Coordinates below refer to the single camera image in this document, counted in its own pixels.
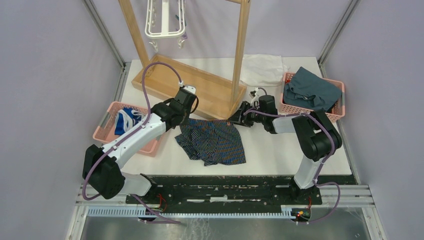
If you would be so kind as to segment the blue white underwear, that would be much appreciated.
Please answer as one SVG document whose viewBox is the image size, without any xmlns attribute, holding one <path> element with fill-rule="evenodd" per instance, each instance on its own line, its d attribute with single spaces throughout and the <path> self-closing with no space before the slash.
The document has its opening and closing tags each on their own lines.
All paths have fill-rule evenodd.
<svg viewBox="0 0 424 240">
<path fill-rule="evenodd" d="M 146 115 L 132 107 L 120 109 L 115 117 L 114 134 L 121 136 L 138 124 Z"/>
</svg>

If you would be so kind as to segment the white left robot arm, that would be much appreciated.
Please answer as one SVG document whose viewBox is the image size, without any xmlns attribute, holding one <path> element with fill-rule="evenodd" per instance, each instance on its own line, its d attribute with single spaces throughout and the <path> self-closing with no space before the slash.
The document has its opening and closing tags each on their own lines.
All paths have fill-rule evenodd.
<svg viewBox="0 0 424 240">
<path fill-rule="evenodd" d="M 143 174 L 129 174 L 121 169 L 146 144 L 170 129 L 188 123 L 193 104 L 199 101 L 196 88 L 181 87 L 174 98 L 157 103 L 142 121 L 112 142 L 98 147 L 91 145 L 84 157 L 82 197 L 86 201 L 101 196 L 108 200 L 118 194 L 137 195 L 150 204 L 158 191 Z M 87 196 L 87 186 L 97 195 Z"/>
</svg>

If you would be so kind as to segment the white folded cloth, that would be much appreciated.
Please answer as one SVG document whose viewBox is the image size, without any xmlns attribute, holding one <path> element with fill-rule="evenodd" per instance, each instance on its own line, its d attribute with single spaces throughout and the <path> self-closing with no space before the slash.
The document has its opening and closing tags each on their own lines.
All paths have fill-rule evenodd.
<svg viewBox="0 0 424 240">
<path fill-rule="evenodd" d="M 289 69 L 280 55 L 245 54 L 240 80 L 250 87 L 276 87 Z"/>
</svg>

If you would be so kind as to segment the pink basket right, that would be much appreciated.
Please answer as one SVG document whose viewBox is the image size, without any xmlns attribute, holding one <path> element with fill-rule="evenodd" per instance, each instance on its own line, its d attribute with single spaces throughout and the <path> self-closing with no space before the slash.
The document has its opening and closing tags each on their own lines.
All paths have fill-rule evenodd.
<svg viewBox="0 0 424 240">
<path fill-rule="evenodd" d="M 319 78 L 302 67 L 297 74 L 286 72 L 282 78 L 280 112 L 324 110 L 331 122 L 345 116 L 345 85 L 341 81 Z"/>
</svg>

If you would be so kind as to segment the pink basket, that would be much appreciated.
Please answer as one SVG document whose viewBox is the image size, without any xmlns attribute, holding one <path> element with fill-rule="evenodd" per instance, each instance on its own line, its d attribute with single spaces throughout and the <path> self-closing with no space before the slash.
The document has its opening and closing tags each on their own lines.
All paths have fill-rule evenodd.
<svg viewBox="0 0 424 240">
<path fill-rule="evenodd" d="M 345 85 L 341 81 L 319 78 L 302 67 L 297 74 L 286 72 L 282 78 L 280 112 L 324 110 L 331 122 L 345 116 Z"/>
<path fill-rule="evenodd" d="M 142 117 L 137 116 L 136 112 L 140 112 L 140 114 L 143 116 L 146 116 L 148 113 L 146 108 L 114 101 L 107 109 L 105 120 L 96 128 L 93 134 L 94 140 L 107 144 L 116 140 L 124 133 L 124 128 L 121 127 L 124 122 L 122 114 L 120 114 L 120 111 L 122 110 L 128 113 L 130 116 L 133 116 L 133 119 L 137 119 L 137 122 L 139 122 Z M 155 157 L 162 138 L 163 135 L 156 137 L 155 139 L 148 142 L 144 147 L 142 147 L 137 153 L 149 157 Z"/>
</svg>

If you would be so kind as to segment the wooden hanger rack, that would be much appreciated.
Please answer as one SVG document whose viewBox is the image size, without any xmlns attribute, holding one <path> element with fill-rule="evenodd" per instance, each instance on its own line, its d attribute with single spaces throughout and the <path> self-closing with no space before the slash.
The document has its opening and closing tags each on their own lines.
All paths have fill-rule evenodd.
<svg viewBox="0 0 424 240">
<path fill-rule="evenodd" d="M 178 77 L 166 67 L 166 64 L 169 64 L 177 70 L 186 84 L 196 88 L 199 107 L 195 114 L 210 119 L 229 118 L 238 109 L 247 89 L 245 85 L 240 84 L 240 77 L 251 2 L 238 0 L 237 4 L 240 5 L 240 12 L 233 74 L 229 80 L 160 54 L 149 58 L 131 2 L 119 1 L 143 66 L 131 82 L 133 87 L 161 100 L 173 97 L 178 91 Z"/>
</svg>

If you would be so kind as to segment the white plastic clip hanger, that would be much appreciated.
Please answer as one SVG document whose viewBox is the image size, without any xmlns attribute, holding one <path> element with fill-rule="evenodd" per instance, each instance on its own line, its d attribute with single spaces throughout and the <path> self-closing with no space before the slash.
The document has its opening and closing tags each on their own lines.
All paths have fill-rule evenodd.
<svg viewBox="0 0 424 240">
<path fill-rule="evenodd" d="M 177 0 L 177 28 L 172 30 L 171 22 L 171 2 L 169 0 L 160 0 L 160 31 L 155 31 L 155 26 L 157 23 L 157 1 L 148 0 L 147 9 L 146 9 L 146 18 L 145 18 L 145 28 L 144 33 L 149 38 L 149 44 L 153 48 L 155 53 L 159 52 L 158 40 L 160 39 L 176 39 L 178 47 L 180 49 L 184 48 L 184 43 L 186 38 L 186 1 Z"/>
</svg>

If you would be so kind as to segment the navy striped boxer underwear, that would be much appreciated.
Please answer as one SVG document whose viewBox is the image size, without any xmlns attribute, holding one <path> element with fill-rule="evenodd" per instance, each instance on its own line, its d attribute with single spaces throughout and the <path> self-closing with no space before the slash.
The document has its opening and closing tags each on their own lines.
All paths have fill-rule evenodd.
<svg viewBox="0 0 424 240">
<path fill-rule="evenodd" d="M 205 167 L 246 163 L 241 135 L 226 120 L 190 118 L 180 131 L 174 139 L 190 160 L 202 160 Z"/>
</svg>

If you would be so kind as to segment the pink basket left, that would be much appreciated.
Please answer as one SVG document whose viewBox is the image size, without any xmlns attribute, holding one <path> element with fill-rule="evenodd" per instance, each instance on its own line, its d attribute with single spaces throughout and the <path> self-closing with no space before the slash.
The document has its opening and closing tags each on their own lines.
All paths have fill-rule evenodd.
<svg viewBox="0 0 424 240">
<path fill-rule="evenodd" d="M 140 114 L 143 116 L 146 116 L 148 113 L 146 108 L 114 101 L 107 109 L 105 120 L 96 128 L 93 134 L 94 140 L 107 144 L 116 140 L 124 133 L 124 128 L 121 127 L 124 122 L 122 114 L 120 114 L 120 111 L 122 110 L 128 113 L 130 116 L 133 116 L 133 119 L 137 119 L 137 122 L 139 122 L 142 117 L 137 116 L 136 112 L 140 112 Z M 163 135 L 156 137 L 155 139 L 148 142 L 144 147 L 142 147 L 137 153 L 149 157 L 155 157 L 162 138 Z"/>
</svg>

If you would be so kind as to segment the teal grey underwear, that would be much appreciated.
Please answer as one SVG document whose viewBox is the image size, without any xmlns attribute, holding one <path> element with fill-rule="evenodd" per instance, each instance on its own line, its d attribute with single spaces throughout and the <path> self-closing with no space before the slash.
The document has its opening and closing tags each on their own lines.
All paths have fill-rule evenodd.
<svg viewBox="0 0 424 240">
<path fill-rule="evenodd" d="M 341 96 L 341 89 L 304 67 L 300 67 L 283 88 L 285 104 L 313 111 L 329 111 Z"/>
</svg>

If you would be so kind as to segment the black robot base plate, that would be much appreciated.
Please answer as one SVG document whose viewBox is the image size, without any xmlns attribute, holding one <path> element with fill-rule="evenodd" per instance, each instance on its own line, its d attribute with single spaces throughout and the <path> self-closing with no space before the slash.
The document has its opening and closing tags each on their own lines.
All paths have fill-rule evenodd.
<svg viewBox="0 0 424 240">
<path fill-rule="evenodd" d="M 281 206 L 322 205 L 320 190 L 296 190 L 292 176 L 152 175 L 140 199 L 166 214 L 279 213 Z"/>
</svg>

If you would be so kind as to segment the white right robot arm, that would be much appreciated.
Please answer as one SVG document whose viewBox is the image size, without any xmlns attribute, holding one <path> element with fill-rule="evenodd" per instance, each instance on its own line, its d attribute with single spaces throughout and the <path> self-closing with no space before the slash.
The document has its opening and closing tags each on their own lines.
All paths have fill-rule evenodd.
<svg viewBox="0 0 424 240">
<path fill-rule="evenodd" d="M 274 96 L 268 94 L 254 103 L 243 101 L 228 120 L 245 127 L 259 123 L 270 134 L 296 134 L 303 157 L 288 191 L 295 204 L 309 198 L 308 190 L 318 185 L 324 163 L 342 146 L 342 138 L 324 110 L 279 114 Z"/>
</svg>

